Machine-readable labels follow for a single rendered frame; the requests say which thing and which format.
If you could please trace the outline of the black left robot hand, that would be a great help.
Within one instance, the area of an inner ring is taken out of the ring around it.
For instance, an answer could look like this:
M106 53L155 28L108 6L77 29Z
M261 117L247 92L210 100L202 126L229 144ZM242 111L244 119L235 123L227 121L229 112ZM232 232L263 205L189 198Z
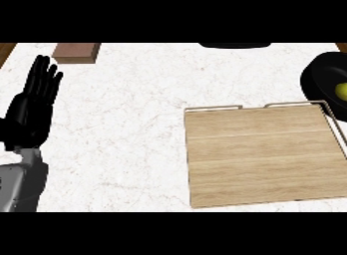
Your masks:
M0 142L7 151L38 148L46 142L62 78L50 57L38 55L23 91L12 100L6 117L0 118Z

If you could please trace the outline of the pale wooden tray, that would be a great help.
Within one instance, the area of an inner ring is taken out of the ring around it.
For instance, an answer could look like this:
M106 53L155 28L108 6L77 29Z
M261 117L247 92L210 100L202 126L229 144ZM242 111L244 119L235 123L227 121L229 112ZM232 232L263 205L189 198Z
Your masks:
M322 101L188 108L193 208L347 197L347 140Z

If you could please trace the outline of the black pot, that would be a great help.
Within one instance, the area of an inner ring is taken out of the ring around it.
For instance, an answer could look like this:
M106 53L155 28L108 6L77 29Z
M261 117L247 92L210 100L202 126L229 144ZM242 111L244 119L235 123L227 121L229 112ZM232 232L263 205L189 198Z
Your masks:
M309 101L325 101L335 119L347 123L347 102L335 96L335 87L347 83L347 53L322 53L300 76L301 91Z

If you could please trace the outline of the brown wooden block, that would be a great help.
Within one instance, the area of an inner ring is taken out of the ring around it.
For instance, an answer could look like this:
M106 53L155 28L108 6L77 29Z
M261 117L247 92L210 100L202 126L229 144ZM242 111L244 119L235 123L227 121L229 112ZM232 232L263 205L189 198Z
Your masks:
M59 43L53 59L59 64L94 64L100 43Z

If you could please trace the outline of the black rounded object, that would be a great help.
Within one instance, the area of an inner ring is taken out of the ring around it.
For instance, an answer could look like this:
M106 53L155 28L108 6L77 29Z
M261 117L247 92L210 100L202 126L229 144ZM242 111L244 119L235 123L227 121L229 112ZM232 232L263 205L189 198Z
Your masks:
M270 43L199 43L205 48L214 49L254 49L270 46Z

